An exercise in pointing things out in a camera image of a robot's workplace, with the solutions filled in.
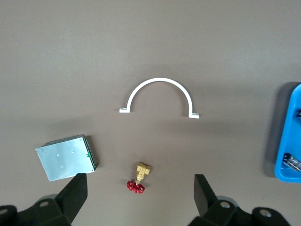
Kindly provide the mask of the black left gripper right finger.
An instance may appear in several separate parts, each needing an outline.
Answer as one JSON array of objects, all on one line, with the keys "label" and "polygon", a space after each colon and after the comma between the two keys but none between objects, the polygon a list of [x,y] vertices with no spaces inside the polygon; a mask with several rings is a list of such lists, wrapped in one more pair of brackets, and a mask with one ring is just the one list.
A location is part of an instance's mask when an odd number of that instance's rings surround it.
[{"label": "black left gripper right finger", "polygon": [[190,226],[288,226],[278,211],[257,207],[251,213],[243,211],[231,199],[215,195],[205,175],[194,176],[194,201],[199,212]]}]

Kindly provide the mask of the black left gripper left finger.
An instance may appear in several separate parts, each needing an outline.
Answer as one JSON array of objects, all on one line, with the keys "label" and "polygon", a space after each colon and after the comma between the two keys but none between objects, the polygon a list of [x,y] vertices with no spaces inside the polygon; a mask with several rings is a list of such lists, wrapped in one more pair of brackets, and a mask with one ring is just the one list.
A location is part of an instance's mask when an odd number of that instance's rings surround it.
[{"label": "black left gripper left finger", "polygon": [[77,174],[55,198],[44,198],[21,212],[0,207],[2,226],[70,226],[87,199],[87,175]]}]

